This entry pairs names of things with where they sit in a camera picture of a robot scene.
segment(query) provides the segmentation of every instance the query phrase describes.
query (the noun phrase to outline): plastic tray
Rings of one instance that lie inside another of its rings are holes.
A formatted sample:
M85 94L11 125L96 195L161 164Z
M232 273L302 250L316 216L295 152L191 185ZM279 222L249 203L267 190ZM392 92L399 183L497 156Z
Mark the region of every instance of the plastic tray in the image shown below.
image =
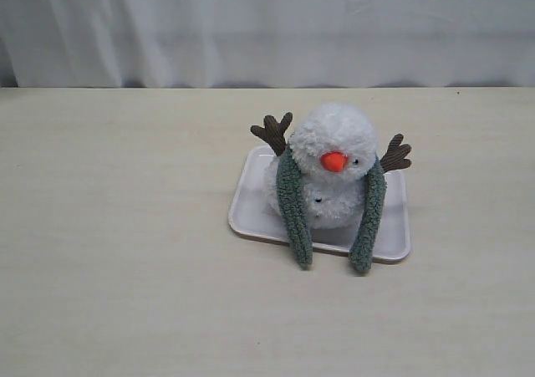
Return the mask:
M228 214L231 229L255 240L288 245L283 219L264 198L262 184L265 168L274 153L267 145L252 149L247 156L242 176ZM385 174L388 184L385 207L374 246L374 261L398 262L410 253L409 214L403 171ZM344 255L349 253L359 224L312 230L313 247L321 252Z

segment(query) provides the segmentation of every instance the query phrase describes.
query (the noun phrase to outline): snowman plush toy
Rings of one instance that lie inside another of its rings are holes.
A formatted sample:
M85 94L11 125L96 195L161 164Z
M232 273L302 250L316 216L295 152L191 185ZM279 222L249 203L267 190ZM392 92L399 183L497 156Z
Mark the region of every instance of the snowman plush toy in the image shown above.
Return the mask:
M358 273L371 268L386 193L385 173L405 169L411 147L398 134L379 159L379 139L373 125L351 104L326 103L313 110L288 138L288 112L277 122L264 118L264 127L251 132L268 143L275 156L267 167L267 202L282 217L297 263L312 264L311 229L346 227L358 222L349 250Z

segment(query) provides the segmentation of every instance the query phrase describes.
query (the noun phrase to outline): white backdrop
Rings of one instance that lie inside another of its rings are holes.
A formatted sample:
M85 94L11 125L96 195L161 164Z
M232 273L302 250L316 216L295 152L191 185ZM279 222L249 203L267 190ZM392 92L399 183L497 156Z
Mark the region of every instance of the white backdrop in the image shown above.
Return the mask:
M4 85L535 85L535 0L0 0Z

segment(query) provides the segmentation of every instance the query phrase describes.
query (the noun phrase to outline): felt antler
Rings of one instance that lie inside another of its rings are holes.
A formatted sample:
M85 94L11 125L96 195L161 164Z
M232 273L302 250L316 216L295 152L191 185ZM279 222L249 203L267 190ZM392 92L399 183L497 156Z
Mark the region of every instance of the felt antler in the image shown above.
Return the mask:
M251 133L268 143L275 151L275 154L280 156L286 150L284 132L292 123L292 118L292 113L287 112L279 123L272 115L266 115L264 117L264 127L253 125L251 126Z
M388 150L385 155L383 155L383 158L381 158L381 166L385 173L394 170L404 170L405 168L409 168L410 164L412 164L412 162L406 158L412 150L412 147L407 144L401 144L403 137L404 136L399 133L394 136L388 144Z

